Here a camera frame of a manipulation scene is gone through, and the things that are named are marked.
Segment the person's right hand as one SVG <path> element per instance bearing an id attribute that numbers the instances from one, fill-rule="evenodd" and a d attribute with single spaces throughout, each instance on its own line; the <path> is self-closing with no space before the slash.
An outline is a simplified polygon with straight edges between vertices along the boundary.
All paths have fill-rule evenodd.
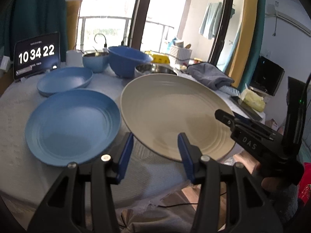
<path id="1" fill-rule="evenodd" d="M 248 171 L 252 174 L 254 170 L 259 171 L 260 163 L 250 153 L 243 150 L 237 155 L 237 161 L 243 163 Z M 277 192 L 280 187 L 280 180 L 274 177 L 265 177 L 261 181 L 261 186 L 269 192 Z"/>

